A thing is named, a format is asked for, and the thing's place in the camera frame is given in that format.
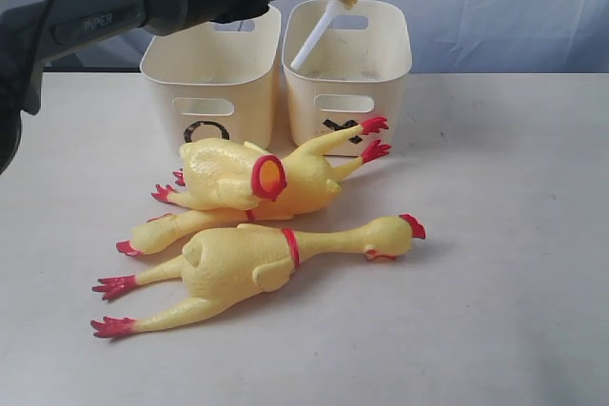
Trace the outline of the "headless yellow chicken body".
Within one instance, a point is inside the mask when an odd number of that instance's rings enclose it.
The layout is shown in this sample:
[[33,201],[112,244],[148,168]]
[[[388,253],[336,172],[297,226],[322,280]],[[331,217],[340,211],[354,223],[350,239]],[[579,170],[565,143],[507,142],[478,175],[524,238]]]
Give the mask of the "headless yellow chicken body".
[[275,201],[286,188],[282,161],[259,146],[206,138],[180,146],[183,161],[176,191],[158,184],[151,196],[196,210],[231,208],[246,211],[263,201]]

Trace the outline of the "cream bin marked X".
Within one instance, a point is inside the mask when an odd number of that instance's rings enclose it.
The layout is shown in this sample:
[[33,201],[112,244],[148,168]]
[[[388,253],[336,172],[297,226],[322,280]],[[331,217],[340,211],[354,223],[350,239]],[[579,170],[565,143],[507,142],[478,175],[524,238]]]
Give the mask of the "cream bin marked X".
[[301,145],[373,117],[386,118],[386,130],[352,137],[330,151],[352,157],[375,140],[393,140],[412,66],[410,37],[398,7],[361,0],[336,17],[305,62],[293,68],[325,7],[324,0],[305,1],[287,21],[282,61],[291,137]]

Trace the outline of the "yellow rubber chicken front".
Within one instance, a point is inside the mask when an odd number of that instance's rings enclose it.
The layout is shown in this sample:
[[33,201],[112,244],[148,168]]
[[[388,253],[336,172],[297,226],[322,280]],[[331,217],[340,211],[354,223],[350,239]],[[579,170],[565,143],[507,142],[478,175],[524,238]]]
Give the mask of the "yellow rubber chicken front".
[[363,254],[370,261],[395,260],[414,240],[426,237],[413,216],[385,216],[335,232],[305,232],[253,223],[205,229],[179,256],[135,275],[100,279],[94,291],[104,300],[154,282],[179,279],[188,291],[182,302],[144,318],[94,320],[97,338],[122,338],[211,319],[231,306],[285,286],[306,261],[326,253]]

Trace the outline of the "cream bin marked O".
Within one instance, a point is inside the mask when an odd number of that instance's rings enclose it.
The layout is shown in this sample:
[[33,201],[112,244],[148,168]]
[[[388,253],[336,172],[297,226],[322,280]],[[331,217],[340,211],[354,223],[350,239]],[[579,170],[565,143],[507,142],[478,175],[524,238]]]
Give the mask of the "cream bin marked O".
[[206,23],[151,40],[140,70],[172,149],[204,138],[269,146],[281,26],[270,8],[245,29]]

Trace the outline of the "yellow rubber chicken rear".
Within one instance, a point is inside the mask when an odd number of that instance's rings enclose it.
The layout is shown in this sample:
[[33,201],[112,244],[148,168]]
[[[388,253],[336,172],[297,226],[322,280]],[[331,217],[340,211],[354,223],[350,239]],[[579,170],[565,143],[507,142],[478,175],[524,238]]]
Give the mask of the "yellow rubber chicken rear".
[[358,157],[337,166],[327,160],[326,153],[352,137],[380,133],[386,128],[386,118],[373,117],[308,140],[283,158],[274,154],[282,161],[286,173],[286,188],[275,201],[263,201],[246,211],[183,207],[180,214],[167,213],[136,226],[130,238],[117,242],[116,248],[130,257],[156,254],[182,237],[204,229],[229,223],[290,220],[319,211],[341,193],[343,180],[362,165],[387,155],[390,146],[375,140]]

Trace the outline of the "blue-grey backdrop curtain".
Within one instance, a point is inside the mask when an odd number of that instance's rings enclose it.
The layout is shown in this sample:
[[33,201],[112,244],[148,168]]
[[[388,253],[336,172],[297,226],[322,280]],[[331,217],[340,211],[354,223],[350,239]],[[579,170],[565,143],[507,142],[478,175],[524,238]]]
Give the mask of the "blue-grey backdrop curtain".
[[608,0],[389,0],[413,71],[604,73]]

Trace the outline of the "yellow rubber chicken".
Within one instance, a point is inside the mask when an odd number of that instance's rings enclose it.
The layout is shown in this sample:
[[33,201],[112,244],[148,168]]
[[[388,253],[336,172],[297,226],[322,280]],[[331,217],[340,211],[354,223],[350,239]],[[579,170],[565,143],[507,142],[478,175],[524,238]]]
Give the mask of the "yellow rubber chicken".
[[117,242],[116,248],[130,257],[156,254],[182,237],[204,229],[229,223],[290,220],[319,211],[341,193],[343,180],[362,165],[387,155],[390,146],[375,140],[358,157],[337,166],[327,160],[326,153],[352,137],[380,133],[386,128],[386,118],[373,117],[308,140],[283,158],[274,154],[282,161],[286,173],[286,188],[275,201],[263,201],[246,211],[183,207],[180,214],[167,213],[136,226],[130,238]]
[[414,240],[426,237],[413,216],[385,216],[335,232],[305,232],[253,223],[205,229],[179,256],[135,275],[100,279],[94,291],[104,300],[154,282],[179,279],[188,291],[182,302],[144,318],[94,320],[97,338],[122,338],[211,319],[231,306],[285,286],[306,261],[326,253],[363,254],[370,261],[395,260]]

